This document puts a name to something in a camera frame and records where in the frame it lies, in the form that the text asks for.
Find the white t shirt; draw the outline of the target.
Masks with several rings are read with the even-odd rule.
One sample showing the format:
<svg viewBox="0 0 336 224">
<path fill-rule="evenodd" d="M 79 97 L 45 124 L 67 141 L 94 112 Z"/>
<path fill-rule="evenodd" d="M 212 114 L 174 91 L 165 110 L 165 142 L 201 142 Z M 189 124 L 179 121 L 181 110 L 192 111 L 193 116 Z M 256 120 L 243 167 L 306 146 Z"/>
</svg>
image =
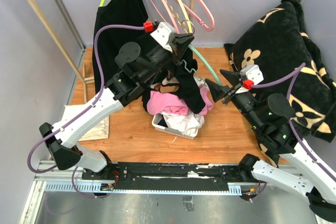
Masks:
<svg viewBox="0 0 336 224">
<path fill-rule="evenodd" d="M 213 104 L 208 98 L 208 86 L 204 79 L 195 77 L 196 84 L 199 87 L 201 97 L 205 106 L 200 113 L 194 113 L 186 105 L 183 99 L 175 96 L 175 102 L 166 106 L 160 114 L 163 116 L 168 128 L 177 130 L 188 137 L 195 137 L 198 130 L 203 126 L 204 116 L 213 108 Z"/>
</svg>

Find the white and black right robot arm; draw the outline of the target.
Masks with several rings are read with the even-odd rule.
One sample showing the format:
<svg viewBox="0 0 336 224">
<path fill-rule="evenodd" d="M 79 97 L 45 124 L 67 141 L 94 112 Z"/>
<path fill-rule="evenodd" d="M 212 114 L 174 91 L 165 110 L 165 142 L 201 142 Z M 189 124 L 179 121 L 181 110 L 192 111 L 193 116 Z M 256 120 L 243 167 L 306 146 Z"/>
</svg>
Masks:
<svg viewBox="0 0 336 224">
<path fill-rule="evenodd" d="M 262 101 L 252 88 L 274 86 L 290 80 L 293 86 L 299 70 L 271 83 L 261 84 L 263 74 L 257 65 L 240 72 L 221 70 L 230 86 L 210 79 L 205 82 L 214 102 L 231 102 L 250 124 L 261 150 L 274 164 L 246 154 L 238 164 L 238 177 L 244 182 L 255 179 L 303 197 L 310 210 L 320 218 L 335 222 L 335 171 L 327 165 L 296 132 L 291 118 L 295 111 L 289 97 L 273 93 Z"/>
</svg>

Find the mint green hanger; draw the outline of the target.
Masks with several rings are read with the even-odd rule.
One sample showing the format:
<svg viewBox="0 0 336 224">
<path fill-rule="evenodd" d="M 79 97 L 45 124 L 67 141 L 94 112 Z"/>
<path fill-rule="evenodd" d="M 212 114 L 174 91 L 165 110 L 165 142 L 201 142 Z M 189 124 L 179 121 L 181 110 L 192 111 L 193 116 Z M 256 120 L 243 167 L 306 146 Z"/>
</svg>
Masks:
<svg viewBox="0 0 336 224">
<path fill-rule="evenodd" d="M 185 28 L 185 31 L 188 34 L 194 34 L 195 33 L 195 28 L 193 23 L 189 20 L 189 19 L 184 19 L 180 22 L 181 26 L 187 26 L 188 28 Z M 195 53 L 197 55 L 197 57 L 201 60 L 201 62 L 203 63 L 203 65 L 208 69 L 208 71 L 211 73 L 211 75 L 213 76 L 213 78 L 215 79 L 215 81 L 217 82 L 217 84 L 222 85 L 222 82 L 220 81 L 218 75 L 215 73 L 214 69 L 212 68 L 212 66 L 209 64 L 209 62 L 205 59 L 205 57 L 203 57 L 203 55 L 192 45 L 189 44 L 189 49 Z"/>
</svg>

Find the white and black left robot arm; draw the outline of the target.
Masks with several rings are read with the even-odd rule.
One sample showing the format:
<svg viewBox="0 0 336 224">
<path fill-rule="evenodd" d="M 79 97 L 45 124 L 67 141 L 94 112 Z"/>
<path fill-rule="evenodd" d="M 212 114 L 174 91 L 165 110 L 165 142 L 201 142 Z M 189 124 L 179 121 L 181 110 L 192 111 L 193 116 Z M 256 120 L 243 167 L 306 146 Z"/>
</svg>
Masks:
<svg viewBox="0 0 336 224">
<path fill-rule="evenodd" d="M 119 49 L 115 62 L 119 71 L 109 80 L 102 81 L 98 93 L 83 105 L 73 117 L 44 123 L 39 130 L 59 170 L 73 166 L 87 168 L 100 179 L 112 175 L 108 156 L 79 145 L 79 140 L 104 118 L 136 100 L 149 86 L 150 80 L 169 65 L 181 61 L 191 34 L 150 33 L 150 44 L 131 41 Z"/>
</svg>

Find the black t shirt with print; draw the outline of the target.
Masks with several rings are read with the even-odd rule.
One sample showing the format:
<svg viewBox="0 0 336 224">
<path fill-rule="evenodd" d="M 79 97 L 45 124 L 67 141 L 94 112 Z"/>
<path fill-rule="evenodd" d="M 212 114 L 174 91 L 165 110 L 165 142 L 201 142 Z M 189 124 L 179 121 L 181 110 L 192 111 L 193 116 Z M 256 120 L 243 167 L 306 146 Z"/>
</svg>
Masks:
<svg viewBox="0 0 336 224">
<path fill-rule="evenodd" d="M 172 93 L 186 102 L 191 100 L 189 97 L 199 96 L 200 91 L 194 79 L 194 74 L 188 72 L 188 69 L 197 69 L 197 61 L 193 59 L 193 52 L 189 48 L 186 50 L 183 59 L 187 63 L 186 66 L 184 64 L 179 66 L 170 64 L 168 69 L 159 74 L 142 95 L 151 90 L 160 93 Z"/>
</svg>

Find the navy blue t shirt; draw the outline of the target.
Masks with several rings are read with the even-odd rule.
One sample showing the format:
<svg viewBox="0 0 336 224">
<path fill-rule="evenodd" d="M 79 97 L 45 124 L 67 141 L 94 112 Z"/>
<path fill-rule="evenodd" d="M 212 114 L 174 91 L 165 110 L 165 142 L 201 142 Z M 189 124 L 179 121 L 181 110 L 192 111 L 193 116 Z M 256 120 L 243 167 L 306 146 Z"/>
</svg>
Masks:
<svg viewBox="0 0 336 224">
<path fill-rule="evenodd" d="M 160 125 L 162 127 L 167 127 L 167 123 L 164 118 L 161 118 L 161 120 L 157 123 L 157 125 Z"/>
</svg>

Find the pink t shirt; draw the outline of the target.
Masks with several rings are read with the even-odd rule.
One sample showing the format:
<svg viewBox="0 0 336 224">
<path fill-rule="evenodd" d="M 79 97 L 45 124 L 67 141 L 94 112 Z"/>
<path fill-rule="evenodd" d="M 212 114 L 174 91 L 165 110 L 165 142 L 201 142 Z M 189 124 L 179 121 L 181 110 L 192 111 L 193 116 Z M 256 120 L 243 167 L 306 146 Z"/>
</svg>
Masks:
<svg viewBox="0 0 336 224">
<path fill-rule="evenodd" d="M 172 93 L 160 93 L 159 91 L 149 91 L 142 96 L 142 105 L 150 115 L 167 114 L 188 115 L 190 112 L 199 115 L 206 115 L 214 105 L 208 98 L 209 90 L 206 87 L 199 89 L 200 95 L 191 98 L 186 102 Z"/>
</svg>

